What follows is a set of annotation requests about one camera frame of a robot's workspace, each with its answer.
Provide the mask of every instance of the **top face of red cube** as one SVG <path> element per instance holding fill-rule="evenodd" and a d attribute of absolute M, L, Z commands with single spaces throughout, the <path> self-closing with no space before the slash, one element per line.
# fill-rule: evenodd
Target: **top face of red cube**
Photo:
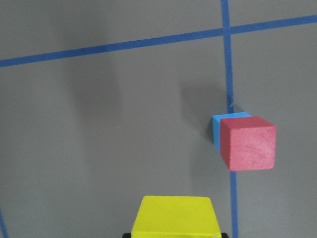
<path fill-rule="evenodd" d="M 261 117 L 221 119 L 220 153 L 231 171 L 272 169 L 276 127 Z"/>

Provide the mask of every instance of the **blue tape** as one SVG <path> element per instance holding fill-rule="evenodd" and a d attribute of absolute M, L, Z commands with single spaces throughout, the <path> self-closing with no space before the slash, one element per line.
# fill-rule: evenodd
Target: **blue tape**
<path fill-rule="evenodd" d="M 52 53 L 46 53 L 46 54 L 40 54 L 40 55 L 18 57 L 18 58 L 12 58 L 12 59 L 3 59 L 3 60 L 0 60 L 0 67 L 7 67 L 7 66 L 25 64 L 25 63 L 34 63 L 34 62 L 47 61 L 47 60 L 57 60 L 57 59 L 77 57 L 77 56 L 86 56 L 86 55 L 106 53 L 111 51 L 121 51 L 121 50 L 141 48 L 141 47 L 147 47 L 147 46 L 164 45 L 164 44 L 170 44 L 170 43 L 176 43 L 176 42 L 217 37 L 217 36 L 222 36 L 221 28 L 207 30 L 207 31 L 198 31 L 198 32 L 184 33 L 184 34 L 178 34 L 178 35 L 150 38 L 150 39 L 144 39 L 144 40 L 137 40 L 137 41 L 128 41 L 128 42 L 115 43 L 115 44 L 102 45 L 102 46 L 93 46 L 93 47 L 80 48 L 80 49 L 67 50 L 67 51 L 52 52 Z"/>
<path fill-rule="evenodd" d="M 288 26 L 297 26 L 310 23 L 317 23 L 317 15 L 289 18 L 276 21 L 261 22 L 242 26 L 232 26 L 232 34 L 240 34 L 253 31 L 262 31 L 267 29 L 275 29 Z"/>
<path fill-rule="evenodd" d="M 3 238 L 9 238 L 9 235 L 8 235 L 7 230 L 6 230 L 5 223 L 4 223 L 3 215 L 1 212 L 1 208 L 0 208 L 0 227 L 1 227 Z"/>
<path fill-rule="evenodd" d="M 221 0 L 224 61 L 226 70 L 227 111 L 234 113 L 233 107 L 233 77 L 231 53 L 231 28 L 228 0 Z M 238 207 L 237 207 L 237 179 L 236 172 L 230 172 L 230 197 L 231 197 L 231 223 L 232 237 L 239 237 Z"/>

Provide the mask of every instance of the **stacked blocks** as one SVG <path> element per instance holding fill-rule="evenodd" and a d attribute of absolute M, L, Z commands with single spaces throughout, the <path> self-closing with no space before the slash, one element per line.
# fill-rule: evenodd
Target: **stacked blocks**
<path fill-rule="evenodd" d="M 275 125 L 246 113 L 229 114 L 231 117 L 227 115 L 213 116 L 212 121 L 215 146 L 229 170 L 272 169 L 275 161 Z"/>
<path fill-rule="evenodd" d="M 221 238 L 207 197 L 145 196 L 131 238 Z"/>

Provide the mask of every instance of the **blue block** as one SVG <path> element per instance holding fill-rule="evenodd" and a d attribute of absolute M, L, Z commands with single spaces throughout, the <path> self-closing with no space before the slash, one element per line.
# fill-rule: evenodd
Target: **blue block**
<path fill-rule="evenodd" d="M 213 142 L 220 153 L 220 120 L 222 118 L 244 118 L 250 117 L 251 115 L 248 113 L 230 113 L 230 114 L 222 114 L 216 115 L 212 117 L 212 127 L 213 127 Z"/>

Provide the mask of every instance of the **yellow block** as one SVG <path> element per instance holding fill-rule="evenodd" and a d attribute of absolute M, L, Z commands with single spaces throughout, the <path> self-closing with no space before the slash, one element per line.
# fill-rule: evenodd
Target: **yellow block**
<path fill-rule="evenodd" d="M 131 238 L 221 238 L 208 197 L 145 196 Z"/>

